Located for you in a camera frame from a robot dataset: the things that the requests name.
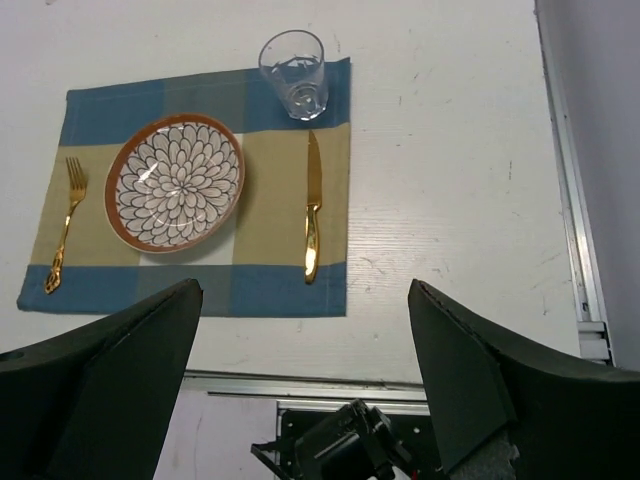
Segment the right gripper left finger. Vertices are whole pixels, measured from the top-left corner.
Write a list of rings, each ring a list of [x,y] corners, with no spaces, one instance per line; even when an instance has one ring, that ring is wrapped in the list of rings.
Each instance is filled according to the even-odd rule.
[[[201,308],[187,279],[2,353],[2,478],[153,478]]]

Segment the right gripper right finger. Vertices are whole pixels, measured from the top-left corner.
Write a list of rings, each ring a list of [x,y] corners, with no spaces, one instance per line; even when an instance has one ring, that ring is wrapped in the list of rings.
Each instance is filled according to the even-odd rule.
[[[448,477],[638,477],[637,372],[537,343],[420,280],[408,307]]]

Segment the gold fork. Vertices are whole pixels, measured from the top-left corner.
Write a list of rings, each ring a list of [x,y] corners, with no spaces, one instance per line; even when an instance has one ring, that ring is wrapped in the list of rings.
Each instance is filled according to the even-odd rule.
[[[57,290],[61,283],[61,274],[64,265],[66,240],[68,237],[71,219],[77,206],[85,199],[88,187],[88,177],[85,174],[77,157],[65,158],[69,178],[69,207],[64,220],[60,241],[56,249],[50,271],[44,283],[44,292],[47,295]]]

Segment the floral patterned ceramic bowl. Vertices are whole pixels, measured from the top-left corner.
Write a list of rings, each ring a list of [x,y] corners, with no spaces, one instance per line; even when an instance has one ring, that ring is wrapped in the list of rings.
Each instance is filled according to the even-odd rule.
[[[245,173],[241,144],[226,125],[202,114],[170,115],[116,155],[104,190],[109,224],[144,253],[192,248],[231,217]]]

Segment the blue beige white placemat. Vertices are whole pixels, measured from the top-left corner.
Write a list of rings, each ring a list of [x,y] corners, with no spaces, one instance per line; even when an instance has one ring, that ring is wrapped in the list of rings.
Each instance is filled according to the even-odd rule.
[[[17,305],[23,311],[111,314],[186,278],[203,290],[208,317],[341,317],[347,303],[351,64],[325,67],[327,110],[289,118],[257,69],[201,73],[71,90],[31,259]],[[109,224],[104,190],[122,146],[170,115],[219,120],[241,144],[245,180],[231,217],[192,248],[144,253]],[[320,149],[319,264],[305,283],[308,135]],[[66,240],[60,287],[44,292],[69,207],[66,157],[88,177]]]

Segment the gold knife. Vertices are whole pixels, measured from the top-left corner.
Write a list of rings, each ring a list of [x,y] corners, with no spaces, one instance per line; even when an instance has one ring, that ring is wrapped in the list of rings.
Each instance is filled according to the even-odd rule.
[[[307,205],[305,218],[305,283],[315,280],[319,264],[320,234],[318,211],[322,205],[322,166],[320,149],[313,131],[308,135]]]

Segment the clear drinking glass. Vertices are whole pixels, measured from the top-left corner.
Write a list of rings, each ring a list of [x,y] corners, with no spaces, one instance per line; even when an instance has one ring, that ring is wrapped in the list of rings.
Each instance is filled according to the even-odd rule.
[[[311,121],[326,110],[325,50],[315,34],[291,29],[273,36],[259,53],[258,68],[292,119]]]

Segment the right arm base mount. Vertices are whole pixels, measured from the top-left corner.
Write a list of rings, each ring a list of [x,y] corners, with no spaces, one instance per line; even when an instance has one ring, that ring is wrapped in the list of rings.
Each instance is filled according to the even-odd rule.
[[[445,479],[432,421],[419,405],[291,406],[276,439],[251,453],[277,479]]]

